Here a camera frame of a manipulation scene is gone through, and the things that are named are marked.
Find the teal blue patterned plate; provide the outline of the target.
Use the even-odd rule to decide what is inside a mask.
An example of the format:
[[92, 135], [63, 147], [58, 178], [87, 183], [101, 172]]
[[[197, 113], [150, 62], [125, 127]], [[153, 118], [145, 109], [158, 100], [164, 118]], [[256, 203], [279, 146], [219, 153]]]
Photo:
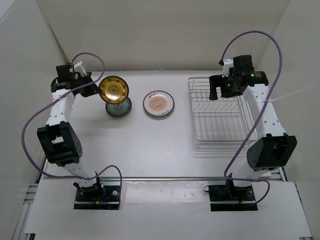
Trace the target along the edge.
[[121, 103], [106, 103], [105, 110], [108, 115], [115, 118], [120, 118], [126, 116], [132, 109], [132, 101], [129, 97], [127, 97]]

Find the white plate orange sunburst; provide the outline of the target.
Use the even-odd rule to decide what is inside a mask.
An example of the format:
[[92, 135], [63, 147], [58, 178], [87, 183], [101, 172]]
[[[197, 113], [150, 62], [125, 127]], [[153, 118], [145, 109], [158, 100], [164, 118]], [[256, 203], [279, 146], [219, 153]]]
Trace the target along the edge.
[[142, 101], [145, 113], [155, 116], [172, 114], [175, 109], [175, 100], [171, 94], [162, 90], [149, 92]]

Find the yellow brown plate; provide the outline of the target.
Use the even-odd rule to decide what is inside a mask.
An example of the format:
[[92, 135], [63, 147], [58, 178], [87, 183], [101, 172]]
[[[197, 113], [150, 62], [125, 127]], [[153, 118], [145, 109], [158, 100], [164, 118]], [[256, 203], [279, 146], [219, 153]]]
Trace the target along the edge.
[[99, 83], [100, 98], [109, 104], [120, 104], [129, 96], [129, 86], [127, 82], [115, 75], [105, 77]]

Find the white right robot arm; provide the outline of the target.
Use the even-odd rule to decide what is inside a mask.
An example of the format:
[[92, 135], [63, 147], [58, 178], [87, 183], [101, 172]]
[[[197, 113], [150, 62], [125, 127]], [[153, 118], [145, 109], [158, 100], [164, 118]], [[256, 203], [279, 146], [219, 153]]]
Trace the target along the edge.
[[251, 55], [224, 59], [220, 75], [209, 77], [209, 100], [242, 96], [249, 106], [254, 121], [257, 141], [246, 152], [246, 162], [230, 173], [222, 189], [212, 187], [216, 201], [247, 201], [246, 193], [262, 175], [284, 167], [297, 146], [294, 135], [288, 135], [281, 125], [275, 108], [268, 101], [269, 81], [263, 71], [253, 67]]

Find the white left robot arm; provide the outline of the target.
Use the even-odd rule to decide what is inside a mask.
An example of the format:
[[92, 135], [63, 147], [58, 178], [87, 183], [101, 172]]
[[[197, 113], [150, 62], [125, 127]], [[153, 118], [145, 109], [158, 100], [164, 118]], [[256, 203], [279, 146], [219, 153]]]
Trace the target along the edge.
[[76, 95], [90, 97], [100, 90], [82, 61], [59, 65], [56, 71], [57, 77], [50, 86], [54, 105], [45, 126], [37, 129], [37, 137], [48, 162], [78, 176], [74, 186], [84, 196], [98, 201], [105, 194], [104, 185], [97, 173], [81, 162], [83, 148], [70, 120]]

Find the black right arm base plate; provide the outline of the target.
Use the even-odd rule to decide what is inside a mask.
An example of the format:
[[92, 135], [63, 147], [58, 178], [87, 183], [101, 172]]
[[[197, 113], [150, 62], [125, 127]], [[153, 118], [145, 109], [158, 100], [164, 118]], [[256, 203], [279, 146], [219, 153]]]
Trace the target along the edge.
[[204, 193], [209, 194], [211, 212], [249, 212], [258, 210], [252, 186], [206, 185], [202, 190]]

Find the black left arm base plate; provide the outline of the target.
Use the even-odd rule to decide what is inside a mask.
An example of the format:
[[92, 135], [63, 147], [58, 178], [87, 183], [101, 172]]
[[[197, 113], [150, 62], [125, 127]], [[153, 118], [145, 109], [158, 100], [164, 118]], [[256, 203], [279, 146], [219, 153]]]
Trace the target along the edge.
[[85, 191], [79, 187], [78, 183], [73, 184], [76, 187], [74, 199], [74, 210], [119, 210], [121, 206], [122, 181], [120, 183], [102, 182], [103, 187], [98, 186], [94, 190]]

